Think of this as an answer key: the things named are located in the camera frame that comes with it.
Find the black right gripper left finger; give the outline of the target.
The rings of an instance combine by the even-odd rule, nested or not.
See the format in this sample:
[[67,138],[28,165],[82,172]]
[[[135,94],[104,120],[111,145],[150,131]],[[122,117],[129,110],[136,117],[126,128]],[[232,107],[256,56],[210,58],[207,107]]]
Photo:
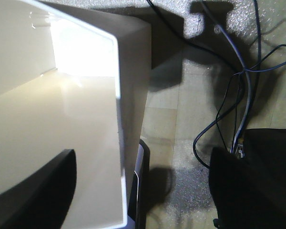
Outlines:
[[60,229],[76,187],[76,154],[65,149],[0,194],[0,229]]

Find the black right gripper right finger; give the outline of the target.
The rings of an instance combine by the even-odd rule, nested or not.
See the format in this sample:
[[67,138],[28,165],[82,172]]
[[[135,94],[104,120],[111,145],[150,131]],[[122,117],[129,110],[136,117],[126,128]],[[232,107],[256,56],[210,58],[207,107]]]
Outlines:
[[133,174],[133,184],[128,205],[128,228],[144,229],[147,214],[147,191],[150,167],[150,149],[141,140]]

